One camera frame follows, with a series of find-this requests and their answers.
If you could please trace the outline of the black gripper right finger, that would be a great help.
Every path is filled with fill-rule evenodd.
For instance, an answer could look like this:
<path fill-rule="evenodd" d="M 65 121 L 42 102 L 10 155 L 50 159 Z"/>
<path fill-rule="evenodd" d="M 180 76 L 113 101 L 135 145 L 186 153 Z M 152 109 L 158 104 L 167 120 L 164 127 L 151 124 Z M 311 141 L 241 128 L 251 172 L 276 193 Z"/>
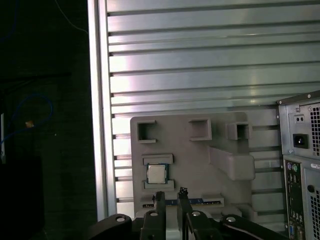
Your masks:
<path fill-rule="evenodd" d="M 196 240 L 287 240 L 288 237 L 235 214 L 219 221 L 194 210 L 188 198 L 188 189 L 181 187 L 177 194 L 177 220 L 182 239 L 192 234 Z"/>

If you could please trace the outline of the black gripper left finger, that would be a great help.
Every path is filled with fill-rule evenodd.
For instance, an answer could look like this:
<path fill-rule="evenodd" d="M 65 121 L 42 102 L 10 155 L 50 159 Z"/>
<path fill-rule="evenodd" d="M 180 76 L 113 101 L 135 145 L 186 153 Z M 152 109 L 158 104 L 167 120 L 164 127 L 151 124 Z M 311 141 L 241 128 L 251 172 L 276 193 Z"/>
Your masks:
<path fill-rule="evenodd" d="M 152 198 L 154 208 L 143 217 L 132 220 L 124 214 L 111 215 L 87 230 L 88 240 L 165 240 L 165 193 L 158 191 Z"/>

